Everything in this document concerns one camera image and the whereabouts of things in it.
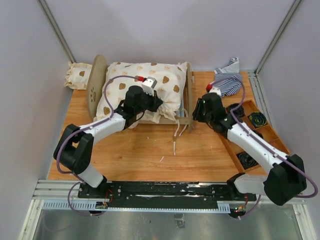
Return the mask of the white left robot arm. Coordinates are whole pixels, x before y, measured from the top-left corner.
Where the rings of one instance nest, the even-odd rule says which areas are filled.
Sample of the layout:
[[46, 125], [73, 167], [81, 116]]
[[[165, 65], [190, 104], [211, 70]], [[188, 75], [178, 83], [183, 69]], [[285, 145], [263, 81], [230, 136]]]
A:
[[110, 117], [82, 126], [70, 124], [64, 129], [53, 153], [57, 167], [62, 164], [69, 173], [90, 186], [91, 194], [96, 198], [103, 197], [107, 193], [106, 178], [91, 164], [94, 145], [137, 123], [137, 115], [146, 111], [156, 112], [162, 103], [156, 91], [150, 95], [140, 86], [129, 87], [125, 99]]

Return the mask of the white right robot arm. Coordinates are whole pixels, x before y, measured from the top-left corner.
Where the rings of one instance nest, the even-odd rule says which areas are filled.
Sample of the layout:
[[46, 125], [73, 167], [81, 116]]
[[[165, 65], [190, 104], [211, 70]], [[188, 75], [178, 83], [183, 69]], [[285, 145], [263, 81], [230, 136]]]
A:
[[230, 178], [226, 188], [230, 199], [238, 200], [244, 194], [264, 195], [282, 206], [307, 188], [303, 160], [262, 139], [232, 111], [227, 112], [216, 93], [206, 93], [197, 100], [192, 118], [206, 123], [221, 137], [238, 145], [267, 173], [267, 176], [240, 173]]

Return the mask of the wooden striped pet bed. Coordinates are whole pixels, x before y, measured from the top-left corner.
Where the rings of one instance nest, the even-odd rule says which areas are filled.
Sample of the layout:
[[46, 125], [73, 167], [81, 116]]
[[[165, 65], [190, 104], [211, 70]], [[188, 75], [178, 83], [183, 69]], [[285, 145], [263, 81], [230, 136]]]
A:
[[93, 121], [108, 117], [115, 109], [129, 87], [140, 85], [134, 76], [152, 77], [157, 80], [155, 90], [163, 101], [156, 112], [147, 111], [141, 124], [181, 124], [191, 132], [193, 129], [192, 110], [194, 83], [191, 64], [168, 63], [127, 63], [107, 64], [103, 55], [94, 59], [86, 87], [86, 102]]

